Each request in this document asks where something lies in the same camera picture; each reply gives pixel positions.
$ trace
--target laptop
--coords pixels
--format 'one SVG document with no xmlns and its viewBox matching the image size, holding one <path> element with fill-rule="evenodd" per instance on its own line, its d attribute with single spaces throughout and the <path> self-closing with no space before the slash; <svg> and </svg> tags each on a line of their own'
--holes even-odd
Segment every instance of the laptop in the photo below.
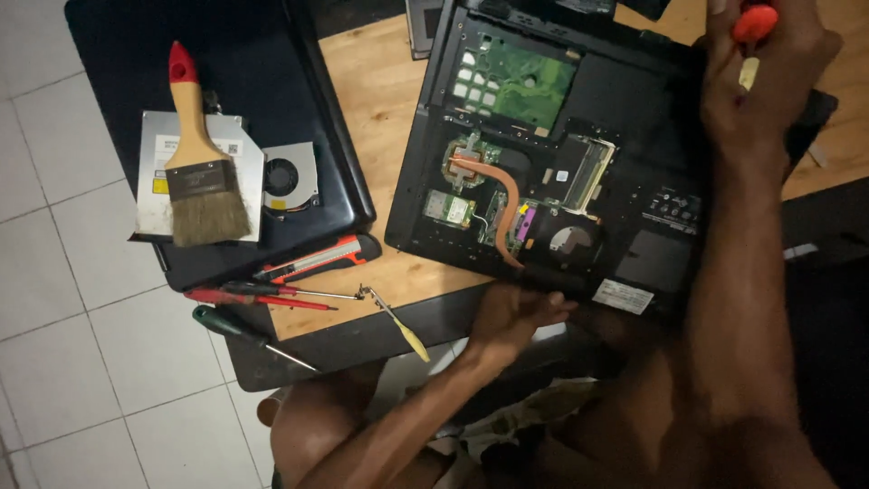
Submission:
<svg viewBox="0 0 869 489">
<path fill-rule="evenodd" d="M 680 315 L 711 196 L 704 68 L 701 50 L 608 16 L 447 0 L 385 242 L 636 315 Z M 794 163 L 836 105 L 812 94 L 786 138 Z"/>
</svg>

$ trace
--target brush bristles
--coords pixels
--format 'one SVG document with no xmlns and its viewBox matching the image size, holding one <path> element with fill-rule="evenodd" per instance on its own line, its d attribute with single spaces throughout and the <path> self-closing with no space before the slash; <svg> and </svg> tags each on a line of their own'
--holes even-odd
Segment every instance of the brush bristles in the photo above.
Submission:
<svg viewBox="0 0 869 489">
<path fill-rule="evenodd" d="M 199 195 L 172 203 L 176 246 L 210 245 L 250 234 L 250 220 L 238 191 Z"/>
</svg>

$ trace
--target red brush tip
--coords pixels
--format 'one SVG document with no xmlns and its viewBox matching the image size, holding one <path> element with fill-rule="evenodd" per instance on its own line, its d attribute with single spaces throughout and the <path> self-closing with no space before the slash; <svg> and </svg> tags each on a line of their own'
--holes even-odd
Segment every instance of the red brush tip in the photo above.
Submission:
<svg viewBox="0 0 869 489">
<path fill-rule="evenodd" d="M 169 83 L 176 84 L 179 82 L 199 83 L 199 78 L 196 76 L 196 67 L 193 65 L 193 58 L 190 53 L 184 49 L 178 41 L 172 43 L 172 50 L 169 51 Z"/>
<path fill-rule="evenodd" d="M 770 35 L 779 21 L 779 12 L 769 5 L 752 5 L 733 26 L 733 39 L 741 44 L 756 44 Z"/>
</svg>

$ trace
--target wooden brush handle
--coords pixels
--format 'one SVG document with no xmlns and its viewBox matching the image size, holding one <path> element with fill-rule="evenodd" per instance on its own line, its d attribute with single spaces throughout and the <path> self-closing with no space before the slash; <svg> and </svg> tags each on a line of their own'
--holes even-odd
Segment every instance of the wooden brush handle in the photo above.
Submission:
<svg viewBox="0 0 869 489">
<path fill-rule="evenodd" d="M 230 159 L 211 142 L 205 130 L 205 115 L 202 113 L 202 87 L 196 78 L 193 58 L 175 41 L 169 53 L 169 88 L 178 112 L 181 136 L 178 149 L 166 163 L 166 170 L 192 164 Z"/>
</svg>

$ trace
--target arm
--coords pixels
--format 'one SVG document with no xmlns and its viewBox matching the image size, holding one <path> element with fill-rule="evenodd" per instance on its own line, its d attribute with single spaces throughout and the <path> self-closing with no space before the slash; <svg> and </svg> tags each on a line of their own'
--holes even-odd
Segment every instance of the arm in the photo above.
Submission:
<svg viewBox="0 0 869 489">
<path fill-rule="evenodd" d="M 547 297 L 493 285 L 461 355 L 406 402 L 331 452 L 299 489 L 383 487 L 471 396 L 513 363 L 538 327 L 564 321 L 575 306 L 559 293 Z"/>
<path fill-rule="evenodd" d="M 703 117 L 715 150 L 715 200 L 687 315 L 688 367 L 701 425 L 744 486 L 834 487 L 799 429 L 785 309 L 780 189 L 787 128 L 841 47 L 814 0 L 775 3 L 752 91 L 730 31 L 737 0 L 710 0 Z"/>
</svg>

